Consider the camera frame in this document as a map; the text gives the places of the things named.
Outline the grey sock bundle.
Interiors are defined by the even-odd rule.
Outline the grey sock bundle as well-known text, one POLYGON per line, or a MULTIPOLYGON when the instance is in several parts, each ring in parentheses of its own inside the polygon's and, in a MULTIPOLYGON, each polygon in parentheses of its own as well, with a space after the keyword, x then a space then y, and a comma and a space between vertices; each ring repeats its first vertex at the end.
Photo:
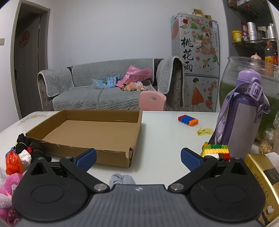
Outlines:
POLYGON ((114 173, 109 180, 110 189, 112 189, 117 184, 133 185, 136 183, 130 175, 127 174, 122 175, 119 173, 114 173))

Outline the small white sock bundle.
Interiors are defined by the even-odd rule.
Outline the small white sock bundle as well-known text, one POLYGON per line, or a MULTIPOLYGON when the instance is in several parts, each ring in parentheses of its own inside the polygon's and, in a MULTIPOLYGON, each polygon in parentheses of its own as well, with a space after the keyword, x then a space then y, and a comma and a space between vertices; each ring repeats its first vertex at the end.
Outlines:
POLYGON ((24 167, 25 166, 30 166, 32 157, 27 150, 24 149, 21 153, 19 153, 18 156, 19 156, 19 159, 21 161, 21 164, 24 167))

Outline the black sock bundle red band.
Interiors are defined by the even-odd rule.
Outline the black sock bundle red band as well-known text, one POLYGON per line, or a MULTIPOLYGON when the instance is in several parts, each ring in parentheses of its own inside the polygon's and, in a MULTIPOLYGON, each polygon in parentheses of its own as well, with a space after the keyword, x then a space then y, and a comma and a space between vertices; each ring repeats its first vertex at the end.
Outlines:
POLYGON ((31 163, 33 163, 37 158, 44 158, 47 162, 52 161, 52 157, 48 156, 41 145, 31 142, 27 136, 23 133, 19 134, 16 143, 16 154, 19 155, 23 150, 27 150, 32 157, 31 163))

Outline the orange plastic bundle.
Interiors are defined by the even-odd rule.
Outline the orange plastic bundle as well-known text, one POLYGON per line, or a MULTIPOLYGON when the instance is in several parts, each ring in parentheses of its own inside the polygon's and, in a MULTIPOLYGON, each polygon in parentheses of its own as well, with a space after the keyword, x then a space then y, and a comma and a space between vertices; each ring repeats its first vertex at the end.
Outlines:
POLYGON ((21 174, 23 172, 23 169, 24 168, 19 158, 19 155, 11 150, 6 156, 6 174, 21 174))

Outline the pink fuzzy sock bundle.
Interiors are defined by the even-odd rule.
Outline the pink fuzzy sock bundle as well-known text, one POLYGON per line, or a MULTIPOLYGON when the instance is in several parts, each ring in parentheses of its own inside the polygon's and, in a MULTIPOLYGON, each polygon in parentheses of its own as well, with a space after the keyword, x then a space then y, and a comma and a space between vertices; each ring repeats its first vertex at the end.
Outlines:
POLYGON ((6 171, 1 168, 1 219, 9 226, 13 226, 19 221, 19 217, 12 205, 12 196, 24 175, 25 172, 7 175, 6 171))

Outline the multicolour block stack near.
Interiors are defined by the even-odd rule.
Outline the multicolour block stack near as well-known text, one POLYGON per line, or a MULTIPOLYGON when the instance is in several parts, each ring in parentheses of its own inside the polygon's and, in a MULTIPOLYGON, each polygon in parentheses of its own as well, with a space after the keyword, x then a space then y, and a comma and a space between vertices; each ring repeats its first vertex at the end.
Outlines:
POLYGON ((201 149, 201 156, 213 156, 221 161, 230 161, 231 156, 227 145, 212 145, 205 142, 201 149))

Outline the yellow plastic clip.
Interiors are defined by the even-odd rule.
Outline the yellow plastic clip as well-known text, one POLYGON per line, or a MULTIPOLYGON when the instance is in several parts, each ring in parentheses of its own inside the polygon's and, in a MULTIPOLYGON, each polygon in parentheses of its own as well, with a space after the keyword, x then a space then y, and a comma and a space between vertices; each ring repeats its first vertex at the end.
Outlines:
POLYGON ((212 135, 213 134, 213 130, 212 129, 210 129, 210 128, 200 128, 198 131, 197 131, 197 134, 199 135, 199 136, 201 136, 201 135, 212 135))

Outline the brown cardboard box tray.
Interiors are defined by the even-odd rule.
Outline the brown cardboard box tray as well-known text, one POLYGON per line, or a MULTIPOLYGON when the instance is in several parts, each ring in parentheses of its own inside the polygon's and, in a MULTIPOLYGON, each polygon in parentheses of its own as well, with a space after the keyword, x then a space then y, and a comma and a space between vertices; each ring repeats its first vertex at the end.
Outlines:
POLYGON ((52 155, 75 158, 94 148, 97 164, 129 168, 141 120, 141 110, 61 110, 26 136, 52 155))

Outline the multicolour block strip far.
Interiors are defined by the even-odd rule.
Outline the multicolour block strip far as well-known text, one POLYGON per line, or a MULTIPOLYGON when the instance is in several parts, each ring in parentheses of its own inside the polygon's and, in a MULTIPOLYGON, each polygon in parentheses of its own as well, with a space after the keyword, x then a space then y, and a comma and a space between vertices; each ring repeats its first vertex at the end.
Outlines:
POLYGON ((184 123, 186 125, 189 125, 189 126, 195 126, 199 123, 198 119, 196 119, 192 116, 186 115, 186 114, 179 116, 178 121, 181 123, 184 123))

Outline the purple water bottle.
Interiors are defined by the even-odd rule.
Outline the purple water bottle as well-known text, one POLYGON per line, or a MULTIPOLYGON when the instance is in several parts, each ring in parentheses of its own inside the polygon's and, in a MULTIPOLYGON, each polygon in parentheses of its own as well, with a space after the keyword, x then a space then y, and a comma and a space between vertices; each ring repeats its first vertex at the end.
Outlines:
POLYGON ((240 71, 236 87, 223 101, 209 144, 227 145, 231 157, 245 158, 262 116, 269 113, 270 103, 263 92, 260 73, 252 69, 240 71))

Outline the gold tissue box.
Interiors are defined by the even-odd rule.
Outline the gold tissue box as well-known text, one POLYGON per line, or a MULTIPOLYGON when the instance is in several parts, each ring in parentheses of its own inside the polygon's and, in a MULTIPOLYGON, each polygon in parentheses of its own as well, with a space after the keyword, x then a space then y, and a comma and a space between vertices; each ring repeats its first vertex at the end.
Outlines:
POLYGON ((266 196, 259 221, 265 226, 278 226, 278 154, 248 154, 244 162, 266 196))

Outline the grey covered sofa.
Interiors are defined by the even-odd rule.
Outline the grey covered sofa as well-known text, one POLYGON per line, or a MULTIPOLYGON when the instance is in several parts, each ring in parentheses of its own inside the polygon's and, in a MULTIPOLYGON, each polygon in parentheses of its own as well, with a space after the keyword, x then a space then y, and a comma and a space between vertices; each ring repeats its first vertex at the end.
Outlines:
POLYGON ((101 61, 37 75, 43 111, 138 110, 140 93, 157 91, 167 97, 166 110, 184 106, 184 69, 177 56, 101 61))

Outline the plush toys pile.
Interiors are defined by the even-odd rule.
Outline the plush toys pile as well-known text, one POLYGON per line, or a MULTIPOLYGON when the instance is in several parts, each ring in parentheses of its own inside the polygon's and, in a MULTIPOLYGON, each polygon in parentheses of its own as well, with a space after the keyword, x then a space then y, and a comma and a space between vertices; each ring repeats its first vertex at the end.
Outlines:
POLYGON ((138 82, 130 82, 129 84, 126 84, 125 86, 121 87, 121 90, 123 91, 146 91, 148 90, 148 87, 143 85, 141 81, 138 82))

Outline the pink plastic bag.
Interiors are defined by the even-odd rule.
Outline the pink plastic bag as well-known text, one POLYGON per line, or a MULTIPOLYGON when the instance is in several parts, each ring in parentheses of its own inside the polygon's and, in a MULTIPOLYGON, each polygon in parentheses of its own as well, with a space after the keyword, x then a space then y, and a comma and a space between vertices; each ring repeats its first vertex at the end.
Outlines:
POLYGON ((130 65, 126 74, 124 75, 123 79, 119 80, 116 83, 116 86, 122 87, 124 85, 124 83, 126 83, 128 85, 128 84, 130 84, 130 82, 144 81, 147 79, 152 79, 152 77, 153 77, 152 68, 138 69, 138 68, 130 65))

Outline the dark grey door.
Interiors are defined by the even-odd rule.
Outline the dark grey door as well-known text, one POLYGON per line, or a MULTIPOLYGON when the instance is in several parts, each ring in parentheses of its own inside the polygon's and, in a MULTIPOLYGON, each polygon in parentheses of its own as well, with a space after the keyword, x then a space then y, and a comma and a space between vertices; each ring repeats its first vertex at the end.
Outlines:
POLYGON ((37 74, 48 68, 49 18, 50 9, 19 1, 11 37, 11 78, 19 118, 42 110, 37 74))

